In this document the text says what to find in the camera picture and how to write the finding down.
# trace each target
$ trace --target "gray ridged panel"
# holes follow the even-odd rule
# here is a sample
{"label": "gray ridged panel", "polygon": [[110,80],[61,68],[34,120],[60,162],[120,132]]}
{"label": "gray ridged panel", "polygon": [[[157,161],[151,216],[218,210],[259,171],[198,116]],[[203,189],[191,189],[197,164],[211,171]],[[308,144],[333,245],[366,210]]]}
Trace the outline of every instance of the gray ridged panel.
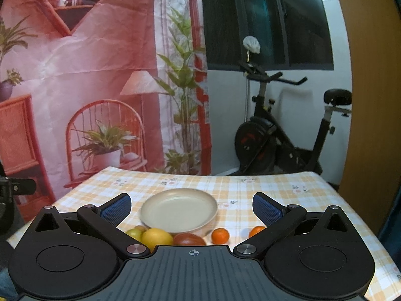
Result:
{"label": "gray ridged panel", "polygon": [[[193,250],[199,251],[194,256]],[[21,301],[33,301],[24,296]],[[159,247],[129,260],[109,286],[82,301],[296,301],[276,287],[255,260],[224,246]]]}

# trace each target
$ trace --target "window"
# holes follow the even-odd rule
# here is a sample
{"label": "window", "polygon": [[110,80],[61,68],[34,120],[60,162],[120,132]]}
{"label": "window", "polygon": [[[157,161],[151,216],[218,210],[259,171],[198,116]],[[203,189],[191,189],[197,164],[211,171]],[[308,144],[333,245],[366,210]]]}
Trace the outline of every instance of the window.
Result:
{"label": "window", "polygon": [[203,0],[209,69],[239,70],[242,40],[255,36],[266,70],[333,69],[322,0]]}

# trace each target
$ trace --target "bike seat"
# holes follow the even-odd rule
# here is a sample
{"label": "bike seat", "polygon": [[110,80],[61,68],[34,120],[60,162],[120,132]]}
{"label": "bike seat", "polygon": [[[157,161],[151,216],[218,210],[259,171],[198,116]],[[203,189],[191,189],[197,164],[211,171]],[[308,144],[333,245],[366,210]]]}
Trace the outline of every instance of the bike seat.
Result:
{"label": "bike seat", "polygon": [[352,93],[346,89],[329,89],[324,93],[323,100],[333,106],[351,105]]}

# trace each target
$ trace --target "purple plant pot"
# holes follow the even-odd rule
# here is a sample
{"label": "purple plant pot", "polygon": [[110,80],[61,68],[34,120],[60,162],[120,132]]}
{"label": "purple plant pot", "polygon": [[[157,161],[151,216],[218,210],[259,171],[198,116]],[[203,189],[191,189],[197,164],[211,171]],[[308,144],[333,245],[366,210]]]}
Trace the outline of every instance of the purple plant pot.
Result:
{"label": "purple plant pot", "polygon": [[0,83],[0,102],[4,102],[11,97],[13,93],[13,85],[11,81],[4,80]]}

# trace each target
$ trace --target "red cabinet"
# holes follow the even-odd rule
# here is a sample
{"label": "red cabinet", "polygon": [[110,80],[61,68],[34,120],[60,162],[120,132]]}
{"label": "red cabinet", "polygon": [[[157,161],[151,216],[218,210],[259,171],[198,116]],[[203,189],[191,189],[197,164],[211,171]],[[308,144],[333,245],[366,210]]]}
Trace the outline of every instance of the red cabinet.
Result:
{"label": "red cabinet", "polygon": [[25,221],[55,201],[36,137],[31,95],[0,103],[0,158],[7,176],[37,182],[35,194],[15,197]]}

